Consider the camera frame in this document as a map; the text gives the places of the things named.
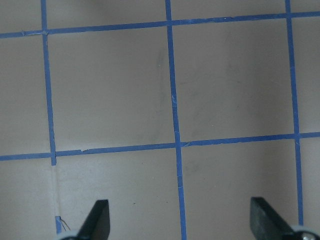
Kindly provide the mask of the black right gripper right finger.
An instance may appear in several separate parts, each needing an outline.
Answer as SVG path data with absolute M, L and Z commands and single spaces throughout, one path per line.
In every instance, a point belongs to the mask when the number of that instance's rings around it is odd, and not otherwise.
M 250 230 L 256 240 L 298 240 L 299 235 L 263 197 L 251 197 Z

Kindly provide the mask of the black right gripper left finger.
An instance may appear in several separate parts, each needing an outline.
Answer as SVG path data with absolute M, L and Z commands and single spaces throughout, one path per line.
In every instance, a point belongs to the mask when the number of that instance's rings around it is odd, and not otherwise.
M 110 209 L 107 199 L 97 200 L 80 230 L 76 240 L 107 240 L 111 232 Z

